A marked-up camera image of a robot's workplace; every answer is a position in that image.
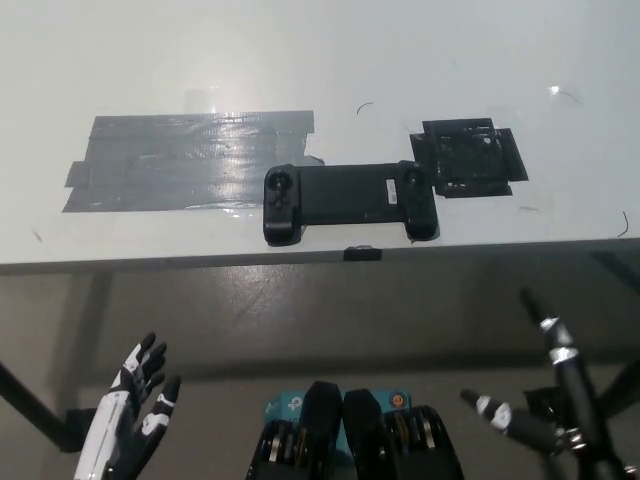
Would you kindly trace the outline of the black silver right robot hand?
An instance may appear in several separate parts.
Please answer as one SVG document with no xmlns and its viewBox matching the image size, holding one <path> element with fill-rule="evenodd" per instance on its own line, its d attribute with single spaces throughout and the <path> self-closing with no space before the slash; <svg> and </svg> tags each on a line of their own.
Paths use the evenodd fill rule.
<svg viewBox="0 0 640 480">
<path fill-rule="evenodd" d="M 570 453 L 577 460 L 580 479 L 637 479 L 639 470 L 625 464 L 615 451 L 605 407 L 566 325 L 531 289 L 521 289 L 519 299 L 544 337 L 567 422 L 554 428 L 521 408 L 470 389 L 460 392 L 461 399 L 495 431 L 538 454 Z"/>
</svg>

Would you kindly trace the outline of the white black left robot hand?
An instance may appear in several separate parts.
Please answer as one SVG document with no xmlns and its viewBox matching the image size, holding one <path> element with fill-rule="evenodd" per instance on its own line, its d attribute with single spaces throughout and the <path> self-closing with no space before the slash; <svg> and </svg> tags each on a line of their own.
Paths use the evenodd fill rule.
<svg viewBox="0 0 640 480">
<path fill-rule="evenodd" d="M 76 479 L 136 479 L 157 450 L 176 407 L 181 378 L 161 372 L 167 344 L 148 333 L 120 366 L 96 409 Z"/>
</svg>

